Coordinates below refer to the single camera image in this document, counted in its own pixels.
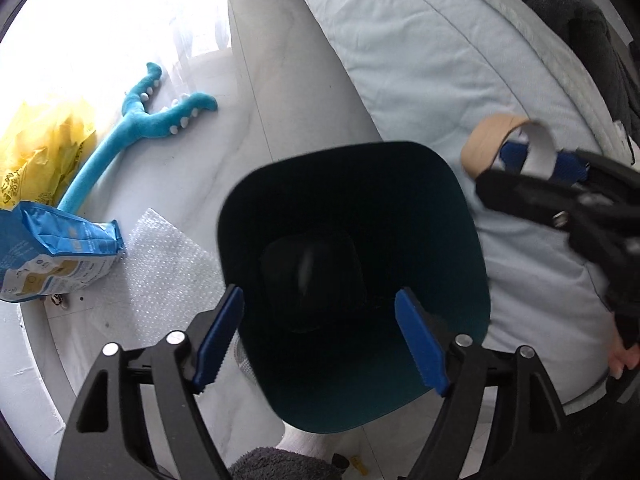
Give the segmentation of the person's right hand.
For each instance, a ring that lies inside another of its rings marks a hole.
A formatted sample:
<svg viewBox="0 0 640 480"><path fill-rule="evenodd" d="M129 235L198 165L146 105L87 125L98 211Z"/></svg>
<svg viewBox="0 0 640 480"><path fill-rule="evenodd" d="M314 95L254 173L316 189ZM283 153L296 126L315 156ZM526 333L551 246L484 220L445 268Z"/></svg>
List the person's right hand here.
<svg viewBox="0 0 640 480"><path fill-rule="evenodd" d="M610 376L620 379L625 370L635 370L640 362L640 349L638 344L625 348L623 339L615 332L610 350L608 350L608 369Z"/></svg>

